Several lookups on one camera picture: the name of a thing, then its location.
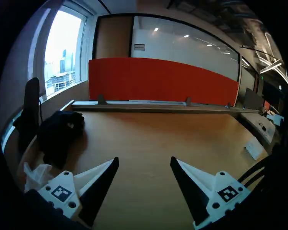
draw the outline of window sill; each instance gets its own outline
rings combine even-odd
[[[44,102],[46,102],[46,101],[48,101],[49,99],[53,98],[54,96],[60,94],[61,92],[64,92],[65,90],[68,90],[68,89],[70,89],[70,88],[72,88],[72,87],[74,87],[74,86],[76,86],[76,85],[79,85],[79,84],[85,82],[85,81],[87,81],[87,80],[81,80],[81,81],[79,81],[79,82],[77,82],[77,83],[75,83],[75,84],[72,84],[72,85],[69,85],[69,86],[63,88],[62,90],[60,90],[60,91],[58,91],[58,92],[55,92],[55,93],[53,93],[53,94],[50,94],[49,96],[46,97],[47,99],[41,101],[41,103],[43,104]]]

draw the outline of computer monitor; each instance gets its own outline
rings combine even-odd
[[[256,94],[253,90],[247,88],[244,97],[244,107],[250,109],[261,110],[265,100]]]

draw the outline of office window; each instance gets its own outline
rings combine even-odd
[[[81,80],[80,47],[85,21],[85,16],[66,7],[57,12],[45,52],[47,96]]]

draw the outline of metal bracket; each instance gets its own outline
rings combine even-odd
[[[225,171],[215,176],[171,157],[171,168],[194,219],[201,229],[241,203],[250,191]]]
[[[98,105],[107,105],[108,103],[106,102],[106,100],[104,99],[102,94],[98,95]]]
[[[191,97],[187,97],[187,99],[184,102],[185,106],[191,106]]]
[[[118,167],[115,157],[75,176],[64,171],[38,193],[64,216],[92,228]]]

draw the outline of clothing pile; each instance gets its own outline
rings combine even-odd
[[[45,164],[62,169],[70,144],[83,133],[83,128],[84,117],[77,112],[56,111],[46,119],[37,132]]]

